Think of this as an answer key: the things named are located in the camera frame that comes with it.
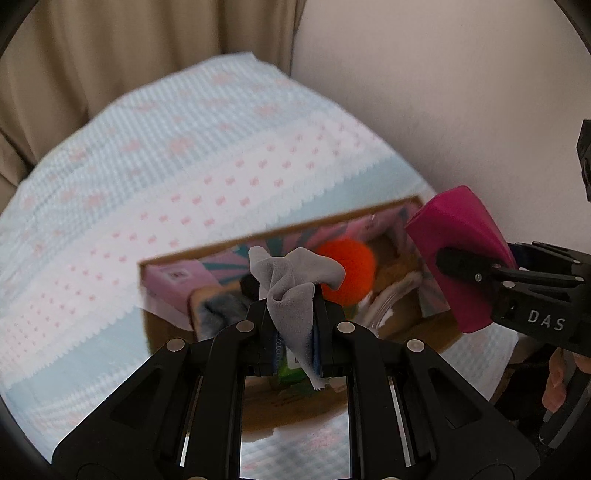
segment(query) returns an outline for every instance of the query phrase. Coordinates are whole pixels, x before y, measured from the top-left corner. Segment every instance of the finger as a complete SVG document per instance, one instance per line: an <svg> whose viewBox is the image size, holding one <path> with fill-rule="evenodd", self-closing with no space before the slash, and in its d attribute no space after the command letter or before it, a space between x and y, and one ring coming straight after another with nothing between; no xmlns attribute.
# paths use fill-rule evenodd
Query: finger
<svg viewBox="0 0 591 480"><path fill-rule="evenodd" d="M591 374L591 358L579 355L578 353L573 353L573 357L574 363L577 364L577 367L579 367L580 370L586 374Z"/></svg>
<svg viewBox="0 0 591 480"><path fill-rule="evenodd" d="M546 382L546 390L542 396L542 405L552 413L556 413L563 405L565 399L566 387L562 383L558 387L555 387L549 377Z"/></svg>
<svg viewBox="0 0 591 480"><path fill-rule="evenodd" d="M566 371L566 363L564 362L561 348L557 348L550 357L548 368L550 369L550 381L552 386L558 387L562 384L564 373Z"/></svg>

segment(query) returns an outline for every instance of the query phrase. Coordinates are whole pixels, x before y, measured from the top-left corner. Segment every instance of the white wall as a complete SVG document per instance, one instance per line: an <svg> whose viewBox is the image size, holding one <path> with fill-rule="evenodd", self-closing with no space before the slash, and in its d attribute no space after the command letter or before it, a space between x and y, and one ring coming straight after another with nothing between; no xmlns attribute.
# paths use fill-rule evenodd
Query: white wall
<svg viewBox="0 0 591 480"><path fill-rule="evenodd" d="M507 240L591 252L591 56L553 0L308 0L293 76L436 190L470 186Z"/></svg>

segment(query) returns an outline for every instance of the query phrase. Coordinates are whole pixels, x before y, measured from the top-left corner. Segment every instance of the orange pom-pom ball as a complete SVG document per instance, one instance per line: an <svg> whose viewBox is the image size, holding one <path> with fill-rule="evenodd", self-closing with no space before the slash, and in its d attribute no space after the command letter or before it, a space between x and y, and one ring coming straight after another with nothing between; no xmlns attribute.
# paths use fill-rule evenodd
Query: orange pom-pom ball
<svg viewBox="0 0 591 480"><path fill-rule="evenodd" d="M345 280L338 290L322 284L322 295L343 307L359 303L374 287L375 258L369 247L345 238L326 242L316 253L336 260L345 269Z"/></svg>

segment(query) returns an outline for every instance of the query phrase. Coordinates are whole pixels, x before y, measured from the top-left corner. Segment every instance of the bed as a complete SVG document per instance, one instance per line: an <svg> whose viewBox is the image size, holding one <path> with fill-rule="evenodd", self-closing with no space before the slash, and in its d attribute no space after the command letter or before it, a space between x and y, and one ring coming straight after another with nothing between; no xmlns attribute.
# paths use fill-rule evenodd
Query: bed
<svg viewBox="0 0 591 480"><path fill-rule="evenodd" d="M433 195L361 122L250 53L164 76L93 117L38 159L0 216L0 394L47 460L150 356L138 262ZM490 398L516 342L492 325L443 356ZM320 434L244 443L243 474L347 476L347 430L343 413ZM279 450L292 461L269 460Z"/></svg>

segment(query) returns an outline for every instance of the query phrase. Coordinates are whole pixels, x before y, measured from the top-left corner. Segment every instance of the beige curtain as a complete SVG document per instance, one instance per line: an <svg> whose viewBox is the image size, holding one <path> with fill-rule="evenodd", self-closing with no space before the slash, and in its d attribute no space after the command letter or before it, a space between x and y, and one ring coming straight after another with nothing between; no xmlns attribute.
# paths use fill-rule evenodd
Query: beige curtain
<svg viewBox="0 0 591 480"><path fill-rule="evenodd" d="M111 101L209 57L289 73L305 0L40 0L0 58L0 211L49 150Z"/></svg>

